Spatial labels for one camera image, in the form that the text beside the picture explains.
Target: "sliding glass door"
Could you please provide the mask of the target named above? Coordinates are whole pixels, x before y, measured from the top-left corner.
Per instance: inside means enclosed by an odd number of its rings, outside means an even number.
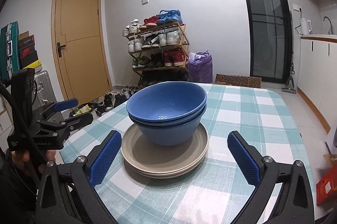
[[[287,0],[247,0],[250,75],[265,82],[285,83],[292,57],[292,29]]]

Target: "black door frame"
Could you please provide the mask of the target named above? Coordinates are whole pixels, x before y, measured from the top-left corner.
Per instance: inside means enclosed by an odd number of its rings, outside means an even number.
[[[253,35],[253,19],[252,11],[250,7],[250,0],[246,0],[248,19],[249,19],[249,32],[250,32],[250,76],[253,76],[254,67],[254,35]],[[262,81],[272,82],[272,83],[282,83],[285,84],[290,76],[290,67],[292,63],[293,55],[293,33],[292,33],[292,23],[289,10],[288,0],[281,0],[281,8],[284,13],[284,71],[282,79],[262,77]]]

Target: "faucet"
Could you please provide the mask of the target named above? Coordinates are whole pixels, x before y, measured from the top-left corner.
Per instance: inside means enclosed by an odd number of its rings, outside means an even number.
[[[333,35],[333,34],[334,34],[334,30],[332,29],[332,23],[331,23],[331,20],[330,20],[327,16],[325,16],[325,17],[323,18],[323,21],[325,21],[325,19],[328,19],[328,20],[330,21],[331,34]]]

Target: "beige plate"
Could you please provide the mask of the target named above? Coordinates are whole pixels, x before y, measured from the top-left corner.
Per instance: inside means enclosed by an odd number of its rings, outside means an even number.
[[[175,146],[161,146],[147,140],[138,126],[133,124],[122,139],[122,155],[142,173],[171,174],[189,169],[206,154],[209,140],[205,127],[200,123],[193,136]]]
[[[192,171],[195,167],[197,167],[201,161],[203,161],[205,156],[201,157],[200,160],[198,160],[194,165],[192,165],[191,167],[187,168],[187,169],[184,169],[184,170],[180,170],[178,172],[174,172],[174,173],[171,173],[171,174],[162,174],[162,175],[158,175],[158,174],[149,174],[149,173],[145,173],[145,172],[141,172],[139,170],[136,170],[135,168],[133,168],[132,166],[130,166],[130,168],[132,170],[134,170],[136,173],[139,173],[141,175],[144,175],[144,176],[147,176],[147,177],[150,177],[150,178],[157,178],[157,179],[167,179],[167,178],[174,178],[174,177],[178,177],[178,176],[181,176],[183,174],[186,174],[188,173],[189,171]]]

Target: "plaid tablecloth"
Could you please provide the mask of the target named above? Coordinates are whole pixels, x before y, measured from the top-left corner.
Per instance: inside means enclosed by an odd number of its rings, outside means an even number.
[[[200,86],[207,92],[207,110],[201,119],[210,136],[206,158],[185,175],[159,180],[125,169],[119,151],[103,183],[95,188],[119,224],[230,223],[254,190],[227,148],[227,136],[234,130],[263,156],[289,164],[302,160],[314,190],[302,138],[279,94],[266,89]],[[63,161],[87,155],[110,130],[123,135],[131,125],[124,103],[70,137],[60,151]],[[259,223],[268,219],[280,187],[275,186]]]

